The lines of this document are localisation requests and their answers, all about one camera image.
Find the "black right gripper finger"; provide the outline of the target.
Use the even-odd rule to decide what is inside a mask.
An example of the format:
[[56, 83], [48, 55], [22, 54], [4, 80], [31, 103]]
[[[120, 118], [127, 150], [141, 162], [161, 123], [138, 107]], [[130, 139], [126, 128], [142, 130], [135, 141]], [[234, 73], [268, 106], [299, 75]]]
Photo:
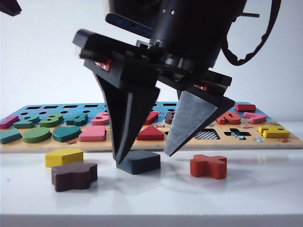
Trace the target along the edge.
[[184, 90], [166, 139], [165, 154], [172, 156], [234, 104], [233, 100], [223, 95], [212, 95], [196, 87]]

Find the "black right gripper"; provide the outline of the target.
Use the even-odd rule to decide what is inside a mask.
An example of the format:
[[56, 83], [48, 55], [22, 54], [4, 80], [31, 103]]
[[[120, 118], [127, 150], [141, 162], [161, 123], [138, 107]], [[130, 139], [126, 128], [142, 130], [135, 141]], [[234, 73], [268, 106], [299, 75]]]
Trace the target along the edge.
[[223, 95], [232, 79], [190, 61], [173, 58], [158, 46], [138, 41], [135, 46], [79, 30], [73, 43], [81, 48], [79, 57], [96, 76], [110, 117], [113, 156], [121, 163], [130, 151], [159, 95], [156, 81], [176, 90], [200, 89]]

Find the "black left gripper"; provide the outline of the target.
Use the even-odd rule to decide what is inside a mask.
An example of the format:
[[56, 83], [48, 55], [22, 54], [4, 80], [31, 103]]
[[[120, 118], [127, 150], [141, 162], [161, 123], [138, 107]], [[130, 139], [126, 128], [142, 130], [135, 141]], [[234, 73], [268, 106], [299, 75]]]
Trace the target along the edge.
[[22, 9], [17, 0], [0, 0], [0, 11], [14, 17], [19, 15]]

